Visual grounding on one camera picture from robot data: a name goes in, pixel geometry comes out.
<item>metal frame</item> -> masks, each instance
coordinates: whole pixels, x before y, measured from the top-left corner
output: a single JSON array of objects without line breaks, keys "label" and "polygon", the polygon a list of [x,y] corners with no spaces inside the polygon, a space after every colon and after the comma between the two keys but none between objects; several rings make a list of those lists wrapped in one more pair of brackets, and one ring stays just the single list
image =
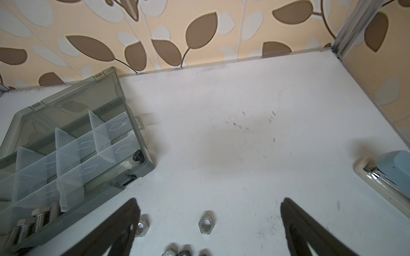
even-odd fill
[{"label": "metal frame", "polygon": [[344,58],[356,38],[363,32],[381,8],[383,2],[384,0],[359,0],[332,45],[333,52],[340,59]]}]

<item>wallpaper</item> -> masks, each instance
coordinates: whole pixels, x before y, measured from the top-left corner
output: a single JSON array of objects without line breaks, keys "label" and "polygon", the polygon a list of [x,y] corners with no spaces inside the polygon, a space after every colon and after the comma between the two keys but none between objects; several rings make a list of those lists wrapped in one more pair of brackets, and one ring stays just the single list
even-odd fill
[{"label": "wallpaper", "polygon": [[410,140],[410,0],[386,2],[344,62]]},{"label": "wallpaper", "polygon": [[357,0],[0,0],[0,78],[27,88],[330,46]]}]

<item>white table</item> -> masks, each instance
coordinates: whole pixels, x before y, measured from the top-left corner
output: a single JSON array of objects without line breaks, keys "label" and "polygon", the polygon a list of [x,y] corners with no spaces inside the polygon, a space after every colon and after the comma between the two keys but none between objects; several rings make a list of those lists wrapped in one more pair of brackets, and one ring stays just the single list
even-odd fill
[{"label": "white table", "polygon": [[[292,198],[361,256],[408,255],[410,219],[353,171],[408,150],[330,51],[120,79],[156,162],[147,176],[30,255],[59,255],[131,197],[150,228],[131,255],[289,255],[280,203]],[[6,93],[13,114],[63,87]],[[198,221],[212,211],[210,235]]]}]

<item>white leaf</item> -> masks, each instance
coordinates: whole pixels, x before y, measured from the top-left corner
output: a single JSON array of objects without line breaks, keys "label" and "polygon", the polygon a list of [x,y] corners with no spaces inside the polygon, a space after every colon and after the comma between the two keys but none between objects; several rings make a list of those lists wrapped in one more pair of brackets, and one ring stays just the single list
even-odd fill
[{"label": "white leaf", "polygon": [[252,51],[252,52],[249,54],[249,57],[250,57],[250,58],[251,58],[251,57],[259,57],[259,56],[262,56],[262,50]]},{"label": "white leaf", "polygon": [[30,88],[30,86],[26,84],[26,82],[23,82],[18,78],[14,79],[14,84],[17,88]]},{"label": "white leaf", "polygon": [[71,77],[62,77],[61,80],[63,80],[64,83],[75,82]]},{"label": "white leaf", "polygon": [[377,90],[374,100],[379,106],[384,106],[397,100],[400,92],[400,79],[394,76],[385,81]]},{"label": "white leaf", "polygon": [[91,66],[84,66],[84,67],[81,68],[81,76],[84,79],[92,77],[93,75],[94,74],[93,74],[93,70],[92,70]]},{"label": "white leaf", "polygon": [[[320,9],[320,0],[310,0],[312,5],[313,5],[313,11],[322,13],[322,10]],[[330,13],[332,12],[332,2],[330,0],[323,0],[323,10],[325,13],[325,18],[327,21],[329,21],[329,16]],[[319,15],[312,15],[312,17],[316,20],[323,20],[322,16]]]},{"label": "white leaf", "polygon": [[305,49],[315,49],[320,47],[320,42],[319,40],[316,39],[316,37],[312,36],[308,42],[306,43]]},{"label": "white leaf", "polygon": [[30,30],[13,14],[0,9],[0,29],[18,37],[29,37]]},{"label": "white leaf", "polygon": [[153,66],[154,66],[155,70],[161,70],[162,69],[161,65],[158,62],[155,62]]},{"label": "white leaf", "polygon": [[41,58],[48,60],[49,62],[60,66],[60,67],[65,67],[67,66],[67,63],[57,54],[55,54],[52,50],[40,47],[40,46],[33,46],[33,50],[37,55],[39,55]]},{"label": "white leaf", "polygon": [[32,23],[49,27],[52,25],[53,14],[51,5],[44,0],[14,0],[17,9]]},{"label": "white leaf", "polygon": [[361,32],[358,34],[358,36],[357,36],[355,42],[353,43],[353,45],[354,45],[354,46],[359,46],[359,45],[361,45],[362,43],[364,43],[364,30],[361,31]]},{"label": "white leaf", "polygon": [[166,0],[143,0],[138,2],[143,12],[151,17],[157,17],[164,12]]},{"label": "white leaf", "polygon": [[235,22],[233,21],[231,15],[227,12],[223,12],[218,16],[218,28],[217,32],[226,35],[227,33],[231,32],[231,30],[235,27]]},{"label": "white leaf", "polygon": [[67,39],[58,39],[57,40],[58,47],[60,48],[60,51],[64,54],[67,54],[69,56],[77,57],[81,53],[79,50],[77,50]]},{"label": "white leaf", "polygon": [[403,135],[410,140],[410,127],[399,127],[399,130],[403,133]]},{"label": "white leaf", "polygon": [[263,14],[261,11],[256,11],[253,14],[249,15],[244,21],[242,27],[242,39],[249,40],[251,39],[263,22]]},{"label": "white leaf", "polygon": [[237,59],[238,54],[232,47],[221,47],[219,48],[223,54],[225,55],[225,61],[229,61],[231,59]]},{"label": "white leaf", "polygon": [[139,40],[135,38],[135,36],[122,31],[118,32],[118,40],[125,47],[139,42]]},{"label": "white leaf", "polygon": [[111,23],[121,22],[124,14],[117,4],[109,6],[105,0],[84,0],[88,7],[98,16]]},{"label": "white leaf", "polygon": [[169,41],[171,39],[171,34],[169,33],[169,30],[164,25],[160,25],[154,30],[152,38],[154,40],[168,40]]}]

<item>threaded bolt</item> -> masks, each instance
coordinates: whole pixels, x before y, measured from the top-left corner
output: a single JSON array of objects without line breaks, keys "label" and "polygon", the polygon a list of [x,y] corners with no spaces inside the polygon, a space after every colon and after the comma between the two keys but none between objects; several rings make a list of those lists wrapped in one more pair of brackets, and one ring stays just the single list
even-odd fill
[{"label": "threaded bolt", "polygon": [[135,153],[134,153],[134,155],[132,156],[132,159],[134,160],[134,161],[140,161],[141,163],[143,163],[144,161],[145,161],[145,158],[144,158],[144,154],[142,153],[142,151],[141,150],[137,150]]},{"label": "threaded bolt", "polygon": [[12,229],[9,232],[9,235],[7,236],[6,243],[4,244],[4,248],[10,248],[11,246],[16,244],[16,240],[17,240],[17,236],[19,234],[19,231],[20,231],[20,227],[14,227],[14,229]]},{"label": "threaded bolt", "polygon": [[22,219],[17,222],[17,226],[20,227],[20,232],[18,233],[17,244],[31,235],[31,227],[33,223],[36,222],[36,218]]},{"label": "threaded bolt", "polygon": [[36,224],[34,225],[34,233],[46,224],[46,219],[49,211],[49,206],[43,206],[31,212],[31,216],[36,218]]},{"label": "threaded bolt", "polygon": [[48,217],[48,223],[56,220],[61,215],[60,202],[55,201],[50,205],[50,215]]}]

